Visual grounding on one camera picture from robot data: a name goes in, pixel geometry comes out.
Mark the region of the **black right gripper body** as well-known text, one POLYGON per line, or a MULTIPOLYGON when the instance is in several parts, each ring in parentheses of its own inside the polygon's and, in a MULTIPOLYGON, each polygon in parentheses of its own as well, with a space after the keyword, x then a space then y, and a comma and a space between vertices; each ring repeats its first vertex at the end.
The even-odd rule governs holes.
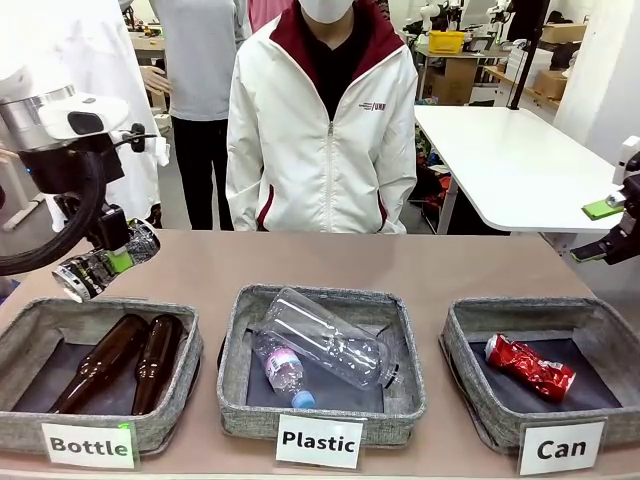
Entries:
POLYGON ((626 235, 635 235, 639 229, 639 174, 632 174, 623 181, 621 193, 625 197, 624 214, 619 226, 626 235))

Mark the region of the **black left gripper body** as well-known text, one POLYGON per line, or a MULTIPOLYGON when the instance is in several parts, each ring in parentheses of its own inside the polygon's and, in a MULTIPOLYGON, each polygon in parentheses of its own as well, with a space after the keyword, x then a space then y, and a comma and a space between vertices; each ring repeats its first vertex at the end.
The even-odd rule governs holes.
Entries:
POLYGON ((80 193, 90 177, 87 156, 96 158, 105 182, 124 177, 120 159, 112 142, 72 142, 40 151, 19 151, 18 156, 33 182, 45 194, 80 193))

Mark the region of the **bare hand of bystander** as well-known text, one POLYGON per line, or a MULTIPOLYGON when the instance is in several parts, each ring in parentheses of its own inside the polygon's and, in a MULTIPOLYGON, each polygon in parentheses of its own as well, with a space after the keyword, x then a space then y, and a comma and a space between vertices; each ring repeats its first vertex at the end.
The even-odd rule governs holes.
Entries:
POLYGON ((154 94, 167 94, 172 92, 171 82, 166 77, 166 72, 156 66, 140 66, 140 73, 145 89, 154 94))

